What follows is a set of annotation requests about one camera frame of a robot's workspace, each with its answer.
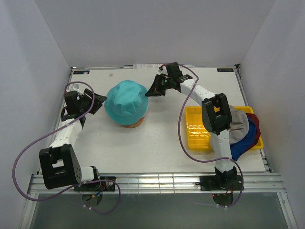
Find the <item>black label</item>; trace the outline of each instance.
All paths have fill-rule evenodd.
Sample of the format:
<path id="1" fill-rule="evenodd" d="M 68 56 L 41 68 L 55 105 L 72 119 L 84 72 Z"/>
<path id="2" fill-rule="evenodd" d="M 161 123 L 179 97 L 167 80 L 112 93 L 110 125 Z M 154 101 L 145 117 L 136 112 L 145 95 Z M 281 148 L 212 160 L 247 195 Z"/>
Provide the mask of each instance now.
<path id="1" fill-rule="evenodd" d="M 89 74 L 89 70 L 86 71 L 74 71 L 73 75 L 84 75 L 84 74 Z"/>
<path id="2" fill-rule="evenodd" d="M 232 73 L 234 72 L 233 68 L 217 68 L 219 73 Z"/>

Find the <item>pile of cloth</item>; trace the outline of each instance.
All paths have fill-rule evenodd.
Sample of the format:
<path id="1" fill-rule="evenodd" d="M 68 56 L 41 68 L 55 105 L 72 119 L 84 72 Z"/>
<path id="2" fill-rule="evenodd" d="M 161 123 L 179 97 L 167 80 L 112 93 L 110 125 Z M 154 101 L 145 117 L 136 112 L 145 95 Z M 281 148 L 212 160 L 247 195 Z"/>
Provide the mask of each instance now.
<path id="1" fill-rule="evenodd" d="M 230 106 L 232 122 L 229 142 L 232 159 L 237 159 L 255 146 L 261 136 L 259 121 L 255 114 L 245 113 Z"/>

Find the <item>yellow bin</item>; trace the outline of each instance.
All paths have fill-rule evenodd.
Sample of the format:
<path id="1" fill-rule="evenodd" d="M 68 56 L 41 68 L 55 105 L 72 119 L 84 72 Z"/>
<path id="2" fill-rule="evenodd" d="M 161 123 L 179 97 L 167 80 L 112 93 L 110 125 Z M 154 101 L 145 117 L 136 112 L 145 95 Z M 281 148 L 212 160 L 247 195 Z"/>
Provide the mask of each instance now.
<path id="1" fill-rule="evenodd" d="M 235 106 L 237 110 L 252 113 L 250 106 Z M 185 108 L 187 145 L 190 150 L 212 150 L 210 146 L 210 133 L 205 129 L 202 123 L 202 111 L 200 106 L 187 106 Z M 251 149 L 262 149 L 264 143 L 260 136 L 258 143 Z"/>

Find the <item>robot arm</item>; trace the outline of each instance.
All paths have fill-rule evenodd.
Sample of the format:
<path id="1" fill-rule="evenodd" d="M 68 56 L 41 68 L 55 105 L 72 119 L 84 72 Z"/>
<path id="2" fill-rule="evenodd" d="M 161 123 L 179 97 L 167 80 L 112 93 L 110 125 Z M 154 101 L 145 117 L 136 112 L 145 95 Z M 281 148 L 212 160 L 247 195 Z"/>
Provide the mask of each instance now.
<path id="1" fill-rule="evenodd" d="M 194 79 L 189 75 L 183 75 L 177 62 L 167 64 L 165 67 L 166 71 L 160 67 L 161 74 L 156 75 L 146 96 L 165 95 L 167 89 L 175 89 L 188 95 L 194 86 Z M 203 125 L 211 134 L 215 157 L 231 158 L 229 129 L 232 116 L 226 96 L 223 93 L 212 93 L 196 85 L 190 98 L 202 107 Z M 229 185 L 237 176 L 236 167 L 228 160 L 216 161 L 215 171 L 220 185 Z"/>
<path id="2" fill-rule="evenodd" d="M 86 118 L 69 123 L 84 114 L 92 104 L 92 92 L 88 89 L 82 93 L 77 85 L 64 94 L 66 107 L 61 112 L 60 126 L 67 125 L 59 131 L 52 144 L 39 152 L 39 160 L 44 184 L 47 189 L 98 180 L 95 167 L 81 167 L 73 150 L 77 136 L 83 129 Z M 94 105 L 90 114 L 95 114 L 107 97 L 94 94 Z"/>

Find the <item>dark red fabric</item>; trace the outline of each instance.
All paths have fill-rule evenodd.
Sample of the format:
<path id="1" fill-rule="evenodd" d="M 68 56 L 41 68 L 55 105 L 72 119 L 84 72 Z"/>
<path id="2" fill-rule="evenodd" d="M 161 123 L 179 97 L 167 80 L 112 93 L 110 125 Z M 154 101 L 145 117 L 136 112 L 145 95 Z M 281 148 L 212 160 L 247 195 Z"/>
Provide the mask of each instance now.
<path id="1" fill-rule="evenodd" d="M 247 151 L 248 151 L 249 149 L 251 149 L 253 146 L 255 146 L 258 143 L 259 137 L 261 136 L 261 131 L 259 129 L 258 117 L 255 114 L 250 114 L 250 113 L 246 113 L 246 115 L 247 115 L 247 117 L 251 118 L 256 125 L 254 143 L 251 146 L 249 146 L 249 148 L 247 149 Z"/>

